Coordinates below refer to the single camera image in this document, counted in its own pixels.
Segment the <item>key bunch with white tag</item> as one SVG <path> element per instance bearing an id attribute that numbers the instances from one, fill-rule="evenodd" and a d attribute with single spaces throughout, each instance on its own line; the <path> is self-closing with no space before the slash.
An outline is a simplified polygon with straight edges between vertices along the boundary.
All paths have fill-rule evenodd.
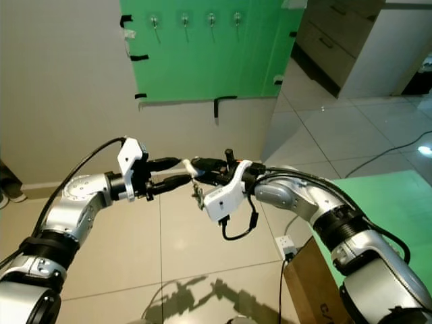
<path id="1" fill-rule="evenodd" d="M 184 169 L 186 170 L 186 173 L 188 173 L 189 176 L 191 176 L 191 183 L 192 183 L 192 198 L 196 200 L 197 206 L 200 208 L 200 210 L 206 209 L 205 204 L 205 196 L 203 189 L 200 187 L 200 182 L 197 181 L 198 176 L 203 176 L 204 171 L 197 169 L 192 163 L 191 160 L 183 159 L 182 165 Z"/>

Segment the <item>white power strip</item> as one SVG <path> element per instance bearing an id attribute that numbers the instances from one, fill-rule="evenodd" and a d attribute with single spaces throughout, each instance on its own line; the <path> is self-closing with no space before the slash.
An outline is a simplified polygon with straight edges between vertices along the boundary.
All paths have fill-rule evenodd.
<path id="1" fill-rule="evenodd" d="M 274 241 L 285 263 L 289 263 L 298 253 L 298 248 L 290 236 L 277 236 Z"/>

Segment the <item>grey slipper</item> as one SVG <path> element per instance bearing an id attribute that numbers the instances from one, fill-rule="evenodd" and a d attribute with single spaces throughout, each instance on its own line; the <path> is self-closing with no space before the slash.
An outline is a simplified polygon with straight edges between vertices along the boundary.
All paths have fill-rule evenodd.
<path id="1" fill-rule="evenodd" d="M 0 179 L 0 188 L 4 195 L 13 203 L 22 203 L 27 200 L 27 195 L 22 191 L 22 183 L 13 178 Z"/>

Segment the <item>brown cardboard table base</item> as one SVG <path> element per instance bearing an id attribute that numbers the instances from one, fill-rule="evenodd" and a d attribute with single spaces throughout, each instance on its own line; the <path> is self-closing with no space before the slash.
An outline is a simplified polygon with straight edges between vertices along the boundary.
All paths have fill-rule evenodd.
<path id="1" fill-rule="evenodd" d="M 354 324 L 315 236 L 290 260 L 284 278 L 299 324 Z"/>

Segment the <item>green table mat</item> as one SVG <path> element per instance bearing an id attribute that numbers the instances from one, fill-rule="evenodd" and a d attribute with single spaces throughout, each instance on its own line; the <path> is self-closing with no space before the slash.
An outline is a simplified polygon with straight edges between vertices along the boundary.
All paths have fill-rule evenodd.
<path id="1" fill-rule="evenodd" d="M 432 294 L 432 186 L 416 171 L 333 181 L 376 225 L 401 238 L 408 266 Z"/>

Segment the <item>white drawer cabinet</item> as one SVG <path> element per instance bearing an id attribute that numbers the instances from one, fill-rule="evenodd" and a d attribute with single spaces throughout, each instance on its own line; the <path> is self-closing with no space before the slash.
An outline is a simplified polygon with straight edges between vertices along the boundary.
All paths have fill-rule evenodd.
<path id="1" fill-rule="evenodd" d="M 432 53 L 432 0 L 306 0 L 296 42 L 337 99 L 401 95 Z"/>

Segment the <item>low black furniture unit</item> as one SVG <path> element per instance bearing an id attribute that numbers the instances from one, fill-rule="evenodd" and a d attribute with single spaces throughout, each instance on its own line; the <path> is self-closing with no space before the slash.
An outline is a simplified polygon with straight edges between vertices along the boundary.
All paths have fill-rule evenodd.
<path id="1" fill-rule="evenodd" d="M 423 96 L 432 90 L 432 55 L 423 59 L 422 64 L 414 73 L 399 95 Z"/>

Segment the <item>green wall board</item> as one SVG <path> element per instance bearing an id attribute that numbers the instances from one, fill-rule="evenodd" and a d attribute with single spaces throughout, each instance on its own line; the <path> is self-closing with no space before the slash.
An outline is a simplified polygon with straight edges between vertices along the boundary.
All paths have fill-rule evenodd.
<path id="1" fill-rule="evenodd" d="M 213 100 L 236 95 L 239 99 L 274 98 L 281 84 L 275 75 L 287 69 L 294 38 L 306 0 L 119 0 L 121 15 L 134 21 L 122 28 L 131 55 L 149 55 L 132 62 L 138 92 L 147 103 Z M 189 41 L 184 38 L 180 13 L 190 16 Z M 216 12 L 213 43 L 207 14 Z M 234 12 L 243 12 L 240 40 Z M 155 41 L 149 21 L 161 16 Z"/>

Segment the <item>clear wall hook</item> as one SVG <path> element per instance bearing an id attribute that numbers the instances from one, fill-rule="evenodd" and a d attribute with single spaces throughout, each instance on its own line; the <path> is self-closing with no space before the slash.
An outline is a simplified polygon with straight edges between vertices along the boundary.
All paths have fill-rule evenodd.
<path id="1" fill-rule="evenodd" d="M 216 27 L 216 12 L 211 10 L 207 14 L 208 30 L 210 32 L 213 43 L 216 43 L 215 27 Z"/>
<path id="2" fill-rule="evenodd" d="M 161 16 L 159 15 L 159 13 L 152 13 L 149 16 L 149 21 L 151 22 L 151 27 L 153 28 L 153 34 L 155 37 L 155 41 L 157 42 L 158 45 L 161 45 L 161 38 L 159 35 L 159 29 L 160 29 L 160 25 L 161 25 Z"/>
<path id="3" fill-rule="evenodd" d="M 190 22 L 190 16 L 189 13 L 187 11 L 180 13 L 180 21 L 182 23 L 182 27 L 183 27 L 183 34 L 184 34 L 184 38 L 186 39 L 186 42 L 188 43 L 189 41 L 189 22 Z"/>
<path id="4" fill-rule="evenodd" d="M 240 40 L 240 28 L 241 28 L 243 19 L 244 19 L 243 12 L 241 12 L 241 10 L 236 10 L 234 12 L 234 28 L 235 28 L 236 37 L 238 40 Z"/>

